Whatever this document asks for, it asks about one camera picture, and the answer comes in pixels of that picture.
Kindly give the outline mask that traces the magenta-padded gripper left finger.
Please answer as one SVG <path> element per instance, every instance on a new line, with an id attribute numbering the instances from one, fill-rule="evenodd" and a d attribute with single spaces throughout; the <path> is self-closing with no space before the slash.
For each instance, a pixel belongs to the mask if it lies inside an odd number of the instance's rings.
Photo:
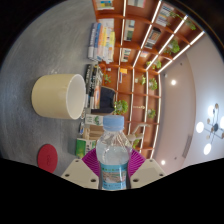
<path id="1" fill-rule="evenodd" d="M 100 165 L 96 150 L 90 150 L 82 159 L 74 159 L 62 174 L 62 178 L 83 188 L 97 189 Z"/>

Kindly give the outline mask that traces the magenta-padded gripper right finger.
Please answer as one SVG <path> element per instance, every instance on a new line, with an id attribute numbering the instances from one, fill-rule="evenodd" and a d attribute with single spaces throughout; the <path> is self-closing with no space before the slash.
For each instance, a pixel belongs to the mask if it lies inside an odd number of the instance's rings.
<path id="1" fill-rule="evenodd" d="M 145 159 L 138 151 L 133 150 L 128 163 L 130 188 L 141 188 L 166 176 L 163 169 L 154 159 Z"/>

